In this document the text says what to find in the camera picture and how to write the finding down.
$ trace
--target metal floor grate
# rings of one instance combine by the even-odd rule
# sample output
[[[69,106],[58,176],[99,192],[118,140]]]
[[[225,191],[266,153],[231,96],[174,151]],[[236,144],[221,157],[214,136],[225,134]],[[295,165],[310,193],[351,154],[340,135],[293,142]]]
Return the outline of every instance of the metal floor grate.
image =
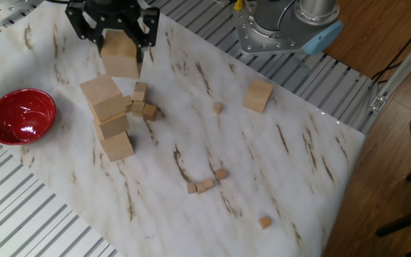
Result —
[[[248,56],[242,54],[232,21],[233,5],[221,0],[146,0],[161,12],[275,83],[367,134],[376,115],[367,111],[377,96],[371,80],[320,53]]]
[[[0,256],[121,256],[0,144]]]

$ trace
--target wooden block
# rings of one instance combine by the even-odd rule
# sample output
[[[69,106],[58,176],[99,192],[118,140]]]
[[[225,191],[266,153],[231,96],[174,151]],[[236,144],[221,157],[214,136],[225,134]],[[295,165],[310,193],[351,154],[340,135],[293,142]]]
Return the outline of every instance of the wooden block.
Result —
[[[188,190],[188,193],[196,193],[198,191],[198,189],[196,188],[196,183],[194,182],[187,183],[186,188]]]
[[[220,103],[215,103],[215,104],[213,105],[213,112],[216,113],[216,114],[219,114],[222,108],[223,108],[223,105],[222,105],[222,104],[220,104]]]
[[[146,101],[147,99],[147,83],[136,82],[133,92],[133,101]]]
[[[126,112],[130,112],[131,107],[133,107],[133,100],[131,99],[130,96],[123,97],[123,100],[125,101]]]
[[[99,142],[103,146],[103,149],[110,161],[116,161],[121,158],[134,155],[133,146],[129,141],[129,137],[126,131],[121,132],[120,134],[109,139],[100,139]]]
[[[204,183],[197,183],[196,188],[198,189],[198,193],[204,193],[207,191],[206,186]]]
[[[224,168],[221,168],[221,169],[217,170],[215,177],[218,180],[225,179],[227,177],[226,170]]]
[[[126,111],[123,95],[109,75],[100,75],[82,83],[80,88],[99,122]]]
[[[262,229],[269,227],[271,224],[270,218],[267,216],[260,219],[260,226]]]
[[[143,107],[146,105],[146,103],[141,102],[141,101],[134,101],[133,102],[133,107],[131,108],[131,113],[136,116],[136,117],[141,117],[143,118]]]
[[[100,131],[104,139],[111,138],[112,136],[116,136],[123,131],[129,130],[129,122],[128,118],[126,117],[126,113],[122,113],[117,117],[114,117],[103,123],[100,123],[96,119],[94,119],[93,121],[95,122],[96,130]]]
[[[101,58],[109,76],[139,79],[141,64],[133,40],[125,32],[108,30],[101,49]]]
[[[244,107],[263,113],[273,89],[274,85],[253,79],[245,93]]]
[[[208,178],[204,181],[204,186],[206,189],[211,189],[213,187],[213,180]]]
[[[158,114],[158,108],[156,106],[153,106],[151,104],[146,104],[143,107],[142,115],[143,115],[143,118],[146,119],[147,121],[155,121],[157,114]]]

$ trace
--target wooden floor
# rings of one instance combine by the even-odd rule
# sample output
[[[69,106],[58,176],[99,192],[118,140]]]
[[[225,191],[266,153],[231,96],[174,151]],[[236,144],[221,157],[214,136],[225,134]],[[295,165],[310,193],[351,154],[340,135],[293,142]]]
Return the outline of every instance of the wooden floor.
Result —
[[[411,212],[411,75],[367,136],[324,257],[405,256],[411,227],[384,238],[375,230]]]
[[[372,77],[411,37],[411,0],[338,0],[345,27],[325,53]],[[402,56],[409,54],[411,45]]]

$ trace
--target white marble surface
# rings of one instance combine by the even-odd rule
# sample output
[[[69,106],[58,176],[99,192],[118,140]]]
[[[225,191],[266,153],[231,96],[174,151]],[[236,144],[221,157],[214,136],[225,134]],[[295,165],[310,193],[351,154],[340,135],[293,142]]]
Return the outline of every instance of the white marble surface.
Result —
[[[0,34],[0,97],[51,94],[57,117],[8,149],[124,256],[320,256],[364,136],[276,86],[264,114],[242,107],[254,70],[161,17],[141,80],[155,122],[128,115],[136,155],[110,163],[78,87],[103,73],[64,6],[43,3]],[[115,79],[123,94],[135,81]],[[224,104],[219,116],[215,101]],[[201,195],[186,181],[228,178]],[[273,224],[262,230],[258,219]]]

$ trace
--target red bowl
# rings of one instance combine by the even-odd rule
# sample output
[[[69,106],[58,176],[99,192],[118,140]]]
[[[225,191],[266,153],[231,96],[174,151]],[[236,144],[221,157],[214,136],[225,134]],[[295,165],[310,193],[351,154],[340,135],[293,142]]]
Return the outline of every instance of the red bowl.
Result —
[[[54,100],[38,89],[20,89],[0,99],[0,143],[21,145],[40,139],[56,114]]]

